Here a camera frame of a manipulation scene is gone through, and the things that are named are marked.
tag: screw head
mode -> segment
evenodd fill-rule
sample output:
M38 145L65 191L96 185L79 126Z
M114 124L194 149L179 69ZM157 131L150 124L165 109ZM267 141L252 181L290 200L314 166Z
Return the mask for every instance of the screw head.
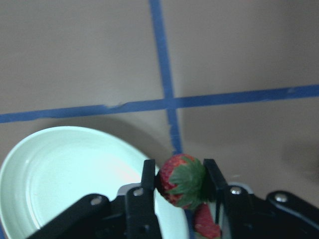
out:
M137 197L137 196L143 195L143 193L144 193L143 188L138 188L134 190L133 195Z
M92 206L98 205L102 202L102 200L103 200L102 196L96 196L95 198L91 200L91 205Z
M275 195L275 200L277 202L280 202L280 203L285 203L286 201L288 201L288 197L286 194L283 194L283 193L277 193Z
M242 190L241 190L241 187L234 186L230 188L230 192L231 194L239 195L241 194Z

